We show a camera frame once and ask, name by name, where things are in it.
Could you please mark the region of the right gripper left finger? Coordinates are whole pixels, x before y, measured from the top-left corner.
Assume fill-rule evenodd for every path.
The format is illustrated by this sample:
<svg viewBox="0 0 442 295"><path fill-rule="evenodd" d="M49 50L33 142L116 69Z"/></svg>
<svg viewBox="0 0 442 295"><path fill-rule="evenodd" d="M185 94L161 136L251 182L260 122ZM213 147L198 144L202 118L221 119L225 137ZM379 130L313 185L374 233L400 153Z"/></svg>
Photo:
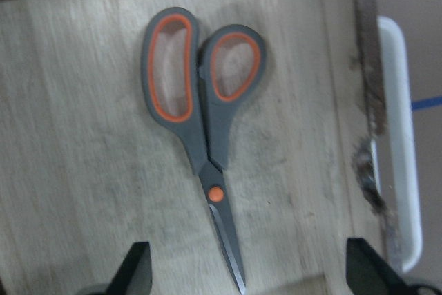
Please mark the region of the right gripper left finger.
<svg viewBox="0 0 442 295"><path fill-rule="evenodd" d="M107 294L150 294L153 286L149 242L134 242L119 266Z"/></svg>

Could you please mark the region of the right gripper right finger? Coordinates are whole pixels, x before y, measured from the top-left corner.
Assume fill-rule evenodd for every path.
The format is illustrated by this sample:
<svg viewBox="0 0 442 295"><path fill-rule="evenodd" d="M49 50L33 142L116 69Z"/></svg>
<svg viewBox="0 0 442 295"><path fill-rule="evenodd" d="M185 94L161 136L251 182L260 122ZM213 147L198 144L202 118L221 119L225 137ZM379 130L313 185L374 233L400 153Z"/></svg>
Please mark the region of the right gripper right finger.
<svg viewBox="0 0 442 295"><path fill-rule="evenodd" d="M352 294L411 294L403 279L364 238L348 238L345 278Z"/></svg>

